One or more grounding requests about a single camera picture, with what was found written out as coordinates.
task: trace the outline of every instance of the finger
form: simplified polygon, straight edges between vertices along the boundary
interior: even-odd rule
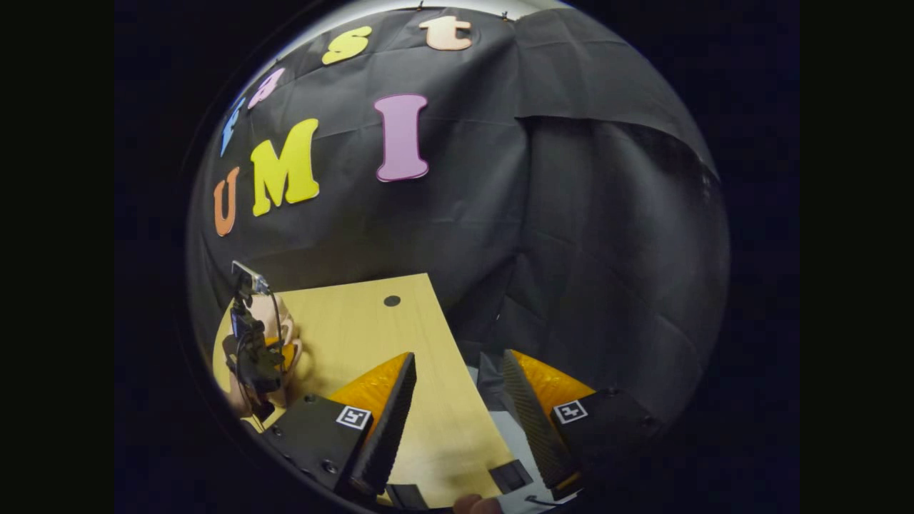
[[[466,495],[457,498],[457,501],[454,502],[454,514],[471,514],[470,509],[482,499],[483,497],[479,495]]]
[[[470,508],[470,514],[502,514],[502,506],[495,498],[486,498]]]

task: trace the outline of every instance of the light wood table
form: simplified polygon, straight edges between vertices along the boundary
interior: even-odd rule
[[[304,347],[292,371],[290,402],[308,392],[329,396],[411,351],[416,389],[388,482],[416,484],[430,508],[449,507],[465,494],[501,494],[488,470],[514,457],[463,364],[427,274],[277,295],[299,327]],[[392,295],[400,298],[399,305],[386,306],[384,299]],[[230,332],[227,311],[213,350],[213,374],[226,392],[229,370],[221,341]],[[277,408],[264,426],[284,412]],[[389,504],[386,495],[379,501]]]

